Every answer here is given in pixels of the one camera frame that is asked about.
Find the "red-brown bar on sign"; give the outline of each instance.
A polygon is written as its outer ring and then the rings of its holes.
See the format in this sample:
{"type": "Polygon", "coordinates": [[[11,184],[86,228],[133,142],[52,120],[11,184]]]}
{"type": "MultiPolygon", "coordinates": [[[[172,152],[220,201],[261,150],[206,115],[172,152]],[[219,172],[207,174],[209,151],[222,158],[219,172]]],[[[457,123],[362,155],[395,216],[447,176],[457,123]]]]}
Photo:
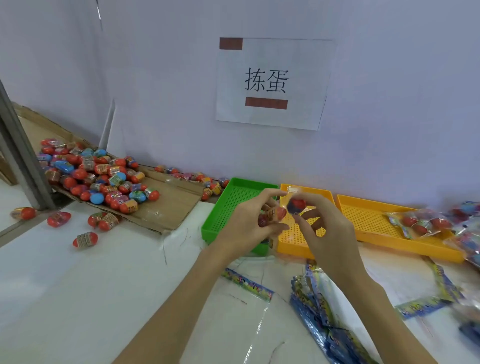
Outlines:
{"type": "Polygon", "coordinates": [[[269,108],[269,109],[287,109],[288,100],[279,100],[276,98],[262,98],[262,97],[246,97],[245,106],[252,106],[254,108],[269,108]]]}
{"type": "Polygon", "coordinates": [[[220,38],[220,49],[242,50],[243,38],[220,38]]]}

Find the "person's right arm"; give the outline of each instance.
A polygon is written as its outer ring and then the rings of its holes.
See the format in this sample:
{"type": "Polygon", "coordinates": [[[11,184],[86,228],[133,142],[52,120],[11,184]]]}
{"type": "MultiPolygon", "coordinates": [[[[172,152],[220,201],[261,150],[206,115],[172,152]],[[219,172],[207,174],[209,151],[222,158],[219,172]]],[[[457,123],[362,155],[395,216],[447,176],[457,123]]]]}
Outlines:
{"type": "Polygon", "coordinates": [[[296,194],[316,209],[294,215],[317,264],[342,290],[372,338],[384,364],[434,364],[390,304],[382,286],[368,275],[352,223],[326,198],[296,194]],[[320,217],[310,225],[306,220],[320,217]],[[325,228],[319,238],[316,230],[325,228]]]}

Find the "chinese character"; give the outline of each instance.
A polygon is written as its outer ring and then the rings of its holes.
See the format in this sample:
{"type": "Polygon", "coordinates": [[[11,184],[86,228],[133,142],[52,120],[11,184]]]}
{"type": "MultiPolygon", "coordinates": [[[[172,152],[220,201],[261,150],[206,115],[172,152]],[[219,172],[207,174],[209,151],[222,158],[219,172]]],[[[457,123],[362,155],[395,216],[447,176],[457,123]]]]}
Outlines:
{"type": "Polygon", "coordinates": [[[283,89],[283,87],[285,86],[285,82],[279,82],[278,80],[288,80],[288,78],[281,78],[281,76],[286,76],[287,75],[287,71],[280,71],[280,70],[270,70],[272,72],[272,75],[268,78],[268,80],[272,77],[275,78],[275,81],[270,81],[270,88],[274,88],[274,90],[267,90],[267,92],[270,92],[270,91],[282,91],[283,93],[285,93],[285,90],[283,89]]]}
{"type": "Polygon", "coordinates": [[[262,90],[265,90],[265,87],[264,87],[264,84],[263,84],[263,82],[265,82],[265,81],[260,81],[259,73],[265,73],[265,71],[260,72],[260,68],[259,68],[256,72],[255,71],[252,72],[251,68],[248,69],[248,73],[246,73],[248,75],[248,80],[245,80],[245,82],[248,82],[247,87],[245,88],[246,90],[252,90],[255,87],[257,87],[255,89],[255,91],[258,91],[260,89],[260,86],[262,86],[262,90]]]}

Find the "person's left arm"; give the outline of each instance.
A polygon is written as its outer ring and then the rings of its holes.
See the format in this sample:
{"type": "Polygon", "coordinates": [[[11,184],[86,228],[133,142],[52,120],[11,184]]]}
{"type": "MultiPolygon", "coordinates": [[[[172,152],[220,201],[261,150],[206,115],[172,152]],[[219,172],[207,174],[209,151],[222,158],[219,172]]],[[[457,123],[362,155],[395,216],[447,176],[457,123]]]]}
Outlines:
{"type": "Polygon", "coordinates": [[[178,363],[205,302],[218,277],[233,260],[268,236],[288,229],[286,224],[260,228],[261,209],[277,206],[273,196],[286,192],[265,189],[239,204],[217,238],[200,252],[195,264],[165,303],[123,349],[113,364],[178,363]]]}

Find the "plastic tray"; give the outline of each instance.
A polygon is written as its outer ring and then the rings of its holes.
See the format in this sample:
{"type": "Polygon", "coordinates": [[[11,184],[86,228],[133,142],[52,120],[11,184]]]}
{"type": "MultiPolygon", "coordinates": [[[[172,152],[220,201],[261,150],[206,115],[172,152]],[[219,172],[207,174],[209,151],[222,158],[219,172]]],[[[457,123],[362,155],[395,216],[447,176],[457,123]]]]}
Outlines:
{"type": "MultiPolygon", "coordinates": [[[[210,244],[227,223],[235,207],[243,201],[257,196],[265,188],[278,188],[276,184],[232,178],[218,199],[212,212],[202,226],[202,239],[210,244]]],[[[258,244],[253,253],[265,256],[268,253],[268,243],[258,244]]]]}
{"type": "Polygon", "coordinates": [[[362,198],[337,195],[338,208],[355,226],[357,240],[392,249],[403,250],[433,258],[461,263],[464,258],[461,251],[443,244],[443,240],[452,236],[442,232],[435,236],[419,240],[406,239],[399,227],[393,226],[385,212],[403,212],[416,210],[410,207],[396,206],[364,200],[362,198]]]}
{"type": "MultiPolygon", "coordinates": [[[[311,194],[321,194],[323,197],[328,198],[334,204],[332,193],[328,190],[319,190],[316,188],[310,187],[303,187],[303,186],[295,186],[293,184],[281,184],[280,189],[282,191],[287,191],[287,188],[291,186],[301,190],[302,192],[309,192],[311,194]]],[[[287,197],[280,198],[280,205],[286,205],[287,197]]],[[[308,206],[307,208],[312,209],[315,208],[314,206],[308,206]]],[[[308,223],[312,225],[318,218],[310,218],[308,219],[308,223]]],[[[302,256],[307,259],[314,259],[314,256],[310,249],[308,248],[307,242],[303,237],[298,224],[295,222],[293,217],[290,214],[287,214],[282,222],[288,224],[290,226],[290,230],[285,230],[283,233],[280,234],[278,237],[278,245],[277,251],[282,254],[289,254],[289,255],[296,255],[302,256]]],[[[323,236],[325,234],[325,229],[321,228],[317,230],[317,236],[323,236]]]]}

